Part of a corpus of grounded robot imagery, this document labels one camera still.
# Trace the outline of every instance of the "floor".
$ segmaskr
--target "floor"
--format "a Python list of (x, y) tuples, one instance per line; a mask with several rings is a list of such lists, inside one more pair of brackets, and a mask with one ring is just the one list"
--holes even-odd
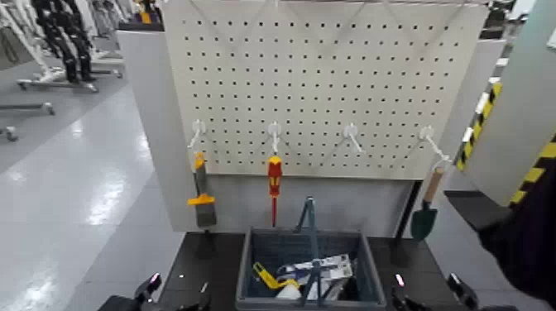
[[(153, 272), (167, 275), (184, 234), (171, 230), (127, 81), (99, 78), (96, 94), (22, 92), (13, 80), (35, 69), (0, 74), (3, 103), (50, 101), (57, 111), (0, 112), (0, 126), (16, 126), (20, 137), (0, 139), (0, 235), (8, 237), (0, 248), (9, 250), (0, 256), (9, 280), (0, 310), (95, 310)], [(443, 195), (433, 206), (439, 219), (427, 242), (445, 275), (456, 272), (484, 305), (550, 310), (507, 283)]]

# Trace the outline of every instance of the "yellow and black striped tape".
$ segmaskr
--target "yellow and black striped tape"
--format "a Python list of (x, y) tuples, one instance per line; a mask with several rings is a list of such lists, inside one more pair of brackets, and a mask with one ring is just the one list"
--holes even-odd
[(546, 171), (546, 167), (549, 162), (556, 159), (556, 135), (552, 137), (552, 141), (544, 147), (540, 152), (539, 159), (536, 161), (534, 166), (529, 170), (527, 175), (523, 178), (523, 184), (521, 184), (520, 189), (515, 192), (514, 196), (511, 198), (510, 207), (519, 204), (521, 200), (527, 195), (529, 191), (532, 190), (535, 183), (540, 179), (540, 177)]
[(488, 95), (488, 99), (486, 100), (485, 106), (481, 112), (477, 113), (477, 115), (473, 118), (472, 126), (473, 132), (469, 137), (469, 141), (465, 142), (463, 148), (459, 152), (458, 160), (456, 161), (456, 166), (459, 170), (463, 170), (465, 168), (465, 163), (471, 153), (473, 152), (473, 147), (477, 143), (479, 139), (479, 135), (481, 135), (482, 128), (484, 127), (485, 121), (491, 115), (492, 108), (496, 103), (496, 99), (502, 90), (501, 83), (495, 83), (492, 85), (491, 92)]

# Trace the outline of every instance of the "black cloth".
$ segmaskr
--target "black cloth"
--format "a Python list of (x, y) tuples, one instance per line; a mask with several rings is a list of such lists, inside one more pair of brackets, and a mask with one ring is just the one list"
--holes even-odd
[(556, 309), (556, 160), (545, 168), (508, 218), (479, 237), (517, 289)]

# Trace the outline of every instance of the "yellow tool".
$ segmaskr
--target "yellow tool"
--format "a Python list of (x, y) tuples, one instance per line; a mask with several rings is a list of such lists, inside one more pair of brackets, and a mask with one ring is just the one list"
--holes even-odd
[(253, 270), (261, 277), (261, 279), (265, 282), (266, 286), (268, 286), (269, 289), (281, 289), (286, 285), (293, 285), (296, 289), (300, 287), (300, 285), (294, 279), (288, 279), (283, 281), (282, 283), (278, 283), (274, 276), (272, 276), (267, 270), (265, 270), (260, 262), (256, 262), (253, 264)]
[(195, 153), (195, 183), (197, 186), (197, 198), (187, 200), (188, 205), (195, 206), (197, 214), (197, 226), (209, 227), (216, 224), (216, 213), (214, 212), (214, 197), (209, 195), (209, 184), (207, 181), (207, 169), (204, 164), (203, 152)]

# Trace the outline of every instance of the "wooden handle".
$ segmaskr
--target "wooden handle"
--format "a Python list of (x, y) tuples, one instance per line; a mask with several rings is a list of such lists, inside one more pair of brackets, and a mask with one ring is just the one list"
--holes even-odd
[(440, 179), (442, 179), (442, 174), (444, 174), (444, 169), (437, 167), (434, 169), (433, 177), (430, 179), (429, 187), (427, 192), (424, 194), (423, 201), (431, 203), (433, 201), (434, 193), (440, 184)]

